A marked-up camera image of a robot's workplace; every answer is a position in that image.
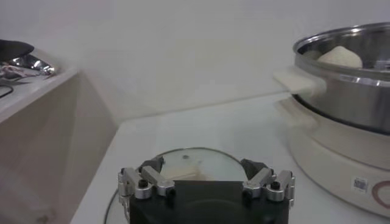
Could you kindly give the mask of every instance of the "cable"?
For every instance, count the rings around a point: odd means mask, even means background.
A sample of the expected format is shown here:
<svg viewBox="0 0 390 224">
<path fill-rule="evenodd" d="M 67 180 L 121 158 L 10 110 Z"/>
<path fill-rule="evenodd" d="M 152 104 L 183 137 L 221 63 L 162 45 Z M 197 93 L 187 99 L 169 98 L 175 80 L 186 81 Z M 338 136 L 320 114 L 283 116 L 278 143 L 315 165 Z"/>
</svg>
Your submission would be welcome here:
<svg viewBox="0 0 390 224">
<path fill-rule="evenodd" d="M 0 85 L 0 87 L 6 87 L 6 88 L 9 89 L 8 92 L 1 94 L 1 95 L 0 95 L 0 98 L 3 98 L 3 97 L 5 97 L 6 95 L 8 95 L 8 94 L 10 94 L 10 93 L 13 92 L 13 87 L 12 87 L 12 86 Z"/>
</svg>

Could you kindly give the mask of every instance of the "black screw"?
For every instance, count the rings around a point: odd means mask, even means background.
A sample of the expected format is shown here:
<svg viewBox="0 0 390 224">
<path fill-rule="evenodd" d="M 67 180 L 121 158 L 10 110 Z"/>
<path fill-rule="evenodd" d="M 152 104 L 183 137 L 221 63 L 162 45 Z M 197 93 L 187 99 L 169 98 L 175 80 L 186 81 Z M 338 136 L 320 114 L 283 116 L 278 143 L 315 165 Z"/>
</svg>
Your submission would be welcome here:
<svg viewBox="0 0 390 224">
<path fill-rule="evenodd" d="M 138 182 L 138 187 L 139 187 L 139 188 L 145 188 L 145 187 L 147 187 L 147 181 L 144 180 L 144 179 L 139 180 L 139 182 Z"/>
<path fill-rule="evenodd" d="M 272 190 L 279 190 L 280 189 L 280 183 L 276 182 L 276 181 L 272 182 L 271 183 L 271 189 Z"/>
</svg>

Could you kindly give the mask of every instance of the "pot handle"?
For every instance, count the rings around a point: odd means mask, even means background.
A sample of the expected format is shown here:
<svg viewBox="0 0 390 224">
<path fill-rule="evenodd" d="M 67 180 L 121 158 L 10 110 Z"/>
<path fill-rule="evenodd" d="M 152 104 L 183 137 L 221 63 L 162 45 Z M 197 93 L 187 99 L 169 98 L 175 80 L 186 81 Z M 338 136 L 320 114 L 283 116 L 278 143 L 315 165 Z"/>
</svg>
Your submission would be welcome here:
<svg viewBox="0 0 390 224">
<path fill-rule="evenodd" d="M 327 89 L 327 84 L 323 79 L 296 66 L 288 66 L 275 71 L 274 79 L 286 87 L 291 94 L 315 96 L 326 92 Z"/>
<path fill-rule="evenodd" d="M 303 127 L 308 130 L 318 127 L 318 121 L 292 97 L 276 102 L 275 107 L 290 127 Z"/>
</svg>

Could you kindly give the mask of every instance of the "white dough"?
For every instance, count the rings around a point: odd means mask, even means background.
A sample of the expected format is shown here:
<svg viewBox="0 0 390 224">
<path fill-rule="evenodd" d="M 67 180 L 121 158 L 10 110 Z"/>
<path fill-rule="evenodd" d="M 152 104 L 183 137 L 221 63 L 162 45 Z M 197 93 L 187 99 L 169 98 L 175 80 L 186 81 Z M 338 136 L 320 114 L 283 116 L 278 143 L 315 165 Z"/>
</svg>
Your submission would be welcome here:
<svg viewBox="0 0 390 224">
<path fill-rule="evenodd" d="M 331 51 L 319 57 L 318 61 L 352 68 L 363 67 L 363 62 L 359 55 L 342 46 L 333 48 Z"/>
</svg>

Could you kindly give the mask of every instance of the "barcode label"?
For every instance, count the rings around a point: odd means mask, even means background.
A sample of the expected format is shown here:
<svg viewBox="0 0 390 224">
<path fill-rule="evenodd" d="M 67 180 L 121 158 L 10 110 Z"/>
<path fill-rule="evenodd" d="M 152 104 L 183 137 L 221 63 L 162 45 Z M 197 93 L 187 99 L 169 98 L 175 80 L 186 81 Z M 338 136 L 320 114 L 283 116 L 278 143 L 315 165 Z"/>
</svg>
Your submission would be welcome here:
<svg viewBox="0 0 390 224">
<path fill-rule="evenodd" d="M 354 191 L 366 194 L 368 189 L 368 180 L 361 177 L 352 177 L 351 187 Z"/>
</svg>

